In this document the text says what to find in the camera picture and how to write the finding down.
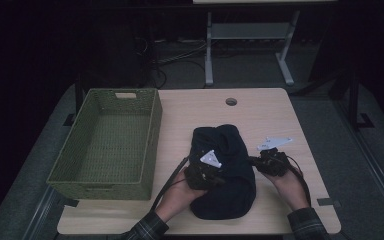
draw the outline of hand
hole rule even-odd
[[[174,178],[173,184],[167,192],[164,193],[155,213],[167,222],[175,215],[187,208],[193,200],[204,195],[207,191],[193,190],[189,187],[185,180],[185,168],[180,170],[179,174]]]
[[[289,205],[292,211],[310,207],[304,189],[293,172],[288,170],[282,177],[263,175],[273,183],[280,197]]]

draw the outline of dark background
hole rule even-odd
[[[111,7],[114,2],[119,6],[129,3],[101,3]],[[133,55],[129,56],[135,56],[133,49],[138,47],[129,34],[149,37],[146,27],[149,15],[139,15],[132,20],[125,18],[125,12],[79,11],[86,4],[84,1],[0,1],[0,204],[65,90],[78,81],[79,76],[89,77],[92,83],[96,80],[87,75],[85,68],[96,67],[97,62],[85,62],[87,56],[79,53],[104,57],[101,62],[127,61],[129,58],[110,54],[111,43],[104,44],[114,18],[123,26],[134,26],[120,36],[112,35],[115,40],[125,39],[121,47],[130,49],[129,54]],[[179,36],[203,37],[205,28],[179,26],[188,22],[205,23],[205,17],[205,14],[182,14],[180,18],[178,13],[157,13],[152,16],[152,27],[156,36],[169,40]],[[296,41],[320,36],[314,34],[319,24],[317,19],[314,12],[302,14]],[[90,50],[91,45],[101,51],[82,51]],[[147,81],[149,57],[130,58],[128,69],[133,70],[118,73],[130,74],[129,79],[106,84],[140,87]],[[309,80],[317,81],[343,66],[356,73],[384,111],[384,1],[339,1]],[[101,73],[99,79],[116,78],[110,76],[111,67],[97,67],[95,72]]]

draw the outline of gray carpet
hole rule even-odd
[[[306,86],[305,81],[314,60],[314,46],[292,48],[288,58],[293,76],[293,87],[286,87],[272,50],[258,54],[239,54],[233,57],[214,59],[215,84],[212,88],[283,87],[292,92]],[[175,52],[162,51],[162,58]],[[187,59],[200,63],[203,57]],[[202,88],[204,72],[190,62],[178,62],[162,66],[167,76],[163,89]],[[157,85],[163,81],[156,76]],[[365,154],[355,140],[344,120],[344,102],[327,98],[329,84],[322,86],[307,97],[291,97],[292,104],[308,140],[327,190],[336,201],[336,211],[342,230],[351,239],[384,239],[384,195],[379,190],[374,175],[368,167]],[[373,96],[361,88],[359,111],[368,114],[375,128],[362,129],[359,134],[370,147],[384,171],[384,115]],[[0,239],[113,239],[114,236],[62,236],[56,235],[56,226],[66,199],[47,188],[45,180],[58,151],[64,143],[69,127],[63,126],[66,117],[74,113],[74,88],[67,90],[54,113],[50,116],[37,143],[26,159],[11,190],[0,207]],[[37,206],[44,194],[53,198],[47,208]],[[333,239],[345,239],[335,235]]]

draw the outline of folded navy garment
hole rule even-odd
[[[200,161],[196,153],[214,150],[225,180],[190,205],[196,217],[206,220],[234,219],[244,216],[256,195],[255,175],[248,163],[248,151],[233,125],[200,127],[193,132],[189,161]]]

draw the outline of person's left hand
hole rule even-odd
[[[204,195],[207,191],[191,189],[186,182],[185,168],[174,178],[173,185],[164,193],[155,213],[167,222],[175,215],[186,209],[193,200]]]

